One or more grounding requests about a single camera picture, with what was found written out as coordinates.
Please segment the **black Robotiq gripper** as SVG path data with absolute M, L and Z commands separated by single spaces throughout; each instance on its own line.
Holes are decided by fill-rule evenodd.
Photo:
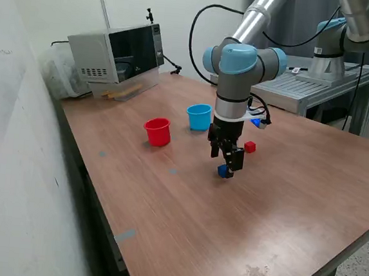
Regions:
M 236 145 L 243 132 L 243 126 L 244 121 L 226 122 L 216 116 L 210 124 L 208 131 L 208 140 L 211 144 L 210 155 L 212 158 L 217 157 L 221 149 L 225 160 L 225 164 L 218 169 L 218 174 L 222 178 L 231 178 L 234 172 L 243 168 L 245 151 L 244 148 Z M 221 147 L 218 140 L 224 140 Z

